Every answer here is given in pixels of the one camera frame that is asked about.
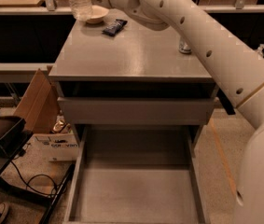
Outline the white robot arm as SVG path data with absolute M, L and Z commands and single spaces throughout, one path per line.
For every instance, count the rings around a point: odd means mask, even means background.
M 234 224 L 264 224 L 264 59 L 192 0 L 83 0 L 116 8 L 153 30 L 173 27 L 192 48 L 230 102 L 254 127 L 243 154 Z

